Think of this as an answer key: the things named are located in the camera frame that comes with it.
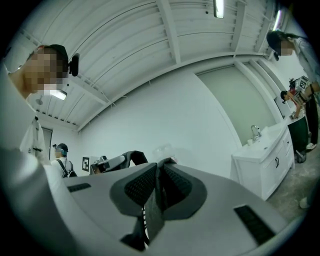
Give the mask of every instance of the white countertop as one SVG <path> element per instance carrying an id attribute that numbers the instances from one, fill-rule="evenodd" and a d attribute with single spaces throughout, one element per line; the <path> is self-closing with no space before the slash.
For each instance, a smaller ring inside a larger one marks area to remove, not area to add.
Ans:
<path id="1" fill-rule="evenodd" d="M 291 123 L 292 120 L 288 116 L 282 122 L 264 128 L 261 132 L 261 137 L 255 143 L 244 145 L 237 152 L 233 153 L 232 157 L 236 160 L 261 163 L 275 148 L 284 135 L 288 124 Z"/>

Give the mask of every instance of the black pants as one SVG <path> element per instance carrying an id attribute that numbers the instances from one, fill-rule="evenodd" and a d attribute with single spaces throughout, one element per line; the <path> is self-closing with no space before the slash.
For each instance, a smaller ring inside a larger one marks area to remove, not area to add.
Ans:
<path id="1" fill-rule="evenodd" d="M 309 130 L 312 133 L 311 143 L 318 144 L 318 111 L 315 96 L 311 95 L 311 99 L 305 103 L 305 113 L 308 121 Z"/>

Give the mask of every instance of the backpack strap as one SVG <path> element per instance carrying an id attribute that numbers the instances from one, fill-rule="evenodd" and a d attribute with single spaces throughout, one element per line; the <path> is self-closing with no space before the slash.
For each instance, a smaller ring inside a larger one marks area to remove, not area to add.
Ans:
<path id="1" fill-rule="evenodd" d="M 63 174 L 62 174 L 62 178 L 68 177 L 68 172 L 64 166 L 64 164 L 61 162 L 60 159 L 56 159 L 56 161 L 60 164 L 62 170 L 63 170 Z"/>

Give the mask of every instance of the white ceiling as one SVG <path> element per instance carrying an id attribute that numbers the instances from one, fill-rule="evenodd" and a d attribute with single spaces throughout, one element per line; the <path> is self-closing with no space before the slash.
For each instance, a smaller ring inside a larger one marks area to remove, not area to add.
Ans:
<path id="1" fill-rule="evenodd" d="M 219 19 L 212 0 L 43 1 L 12 42 L 25 51 L 19 61 L 39 44 L 61 44 L 69 59 L 80 54 L 79 76 L 69 77 L 66 100 L 44 96 L 39 106 L 39 95 L 32 95 L 29 103 L 40 118 L 79 131 L 112 102 L 168 71 L 214 57 L 267 54 L 274 1 L 224 2 Z M 19 66 L 12 48 L 11 61 Z"/>

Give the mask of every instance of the bathroom vanity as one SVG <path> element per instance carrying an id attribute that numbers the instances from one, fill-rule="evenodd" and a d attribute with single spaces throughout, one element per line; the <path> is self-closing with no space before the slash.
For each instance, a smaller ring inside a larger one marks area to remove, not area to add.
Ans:
<path id="1" fill-rule="evenodd" d="M 266 200 L 279 186 L 290 168 L 294 168 L 294 150 L 287 117 L 282 122 L 265 127 L 261 137 L 232 154 L 239 182 Z"/>

